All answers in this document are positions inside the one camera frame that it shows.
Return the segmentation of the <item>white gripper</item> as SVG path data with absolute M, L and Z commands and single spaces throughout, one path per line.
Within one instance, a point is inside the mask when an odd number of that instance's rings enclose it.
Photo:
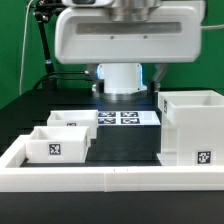
M 193 62 L 201 51 L 203 1 L 114 1 L 104 7 L 69 7 L 55 28 L 62 64 Z M 157 64 L 152 81 L 168 70 Z

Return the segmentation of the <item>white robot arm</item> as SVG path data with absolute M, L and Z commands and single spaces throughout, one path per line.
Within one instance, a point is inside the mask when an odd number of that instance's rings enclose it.
M 110 98 L 147 87 L 142 65 L 193 62 L 201 51 L 205 0 L 62 0 L 55 29 L 55 57 L 87 64 L 92 87 Z

